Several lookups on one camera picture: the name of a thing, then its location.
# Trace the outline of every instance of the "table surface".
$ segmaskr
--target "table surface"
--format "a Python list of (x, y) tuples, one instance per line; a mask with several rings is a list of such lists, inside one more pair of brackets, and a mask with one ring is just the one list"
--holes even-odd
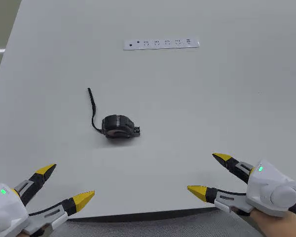
[[(123, 51), (197, 36), (200, 48)], [(91, 127), (122, 114), (141, 137)], [(74, 217), (209, 206), (186, 190), (243, 192), (212, 152), (265, 158), (296, 180), (296, 0), (23, 0), (0, 66), (0, 182), (58, 164), (37, 210), (88, 190)]]

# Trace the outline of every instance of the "tape measure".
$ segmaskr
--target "tape measure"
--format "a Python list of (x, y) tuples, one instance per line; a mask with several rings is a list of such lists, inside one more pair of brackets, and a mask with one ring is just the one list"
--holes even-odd
[(107, 138), (131, 138), (140, 136), (140, 128), (135, 127), (134, 123), (124, 115), (109, 115), (102, 120), (102, 128), (99, 129), (94, 124), (94, 117), (96, 113), (96, 106), (93, 99), (91, 89), (88, 88), (92, 105), (92, 119), (91, 124), (101, 134)]

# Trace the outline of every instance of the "finger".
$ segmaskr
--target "finger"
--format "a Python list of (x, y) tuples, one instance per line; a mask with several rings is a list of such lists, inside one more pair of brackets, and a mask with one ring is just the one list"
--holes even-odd
[(21, 233), (21, 234), (18, 234), (17, 237), (29, 237), (29, 235)]

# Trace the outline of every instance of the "power outlet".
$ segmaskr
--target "power outlet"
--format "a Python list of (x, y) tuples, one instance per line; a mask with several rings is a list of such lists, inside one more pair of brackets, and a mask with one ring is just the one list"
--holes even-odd
[(199, 47), (199, 40), (196, 38), (133, 39), (124, 41), (124, 50), (197, 47)]

